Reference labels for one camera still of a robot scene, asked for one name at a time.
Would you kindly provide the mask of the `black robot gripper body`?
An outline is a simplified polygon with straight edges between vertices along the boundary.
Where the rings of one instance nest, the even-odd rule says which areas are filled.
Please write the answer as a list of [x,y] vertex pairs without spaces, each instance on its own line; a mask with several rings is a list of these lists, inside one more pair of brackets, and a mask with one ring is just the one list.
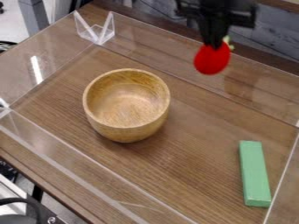
[[174,13],[197,27],[214,18],[228,20],[232,26],[253,28],[257,16],[255,0],[173,0]]

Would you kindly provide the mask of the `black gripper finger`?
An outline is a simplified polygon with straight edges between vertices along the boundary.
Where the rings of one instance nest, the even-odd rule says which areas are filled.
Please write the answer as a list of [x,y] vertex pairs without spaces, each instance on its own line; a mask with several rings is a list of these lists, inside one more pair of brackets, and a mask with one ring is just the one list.
[[228,34],[229,21],[223,18],[201,18],[198,22],[202,43],[217,50],[221,46],[223,38]]

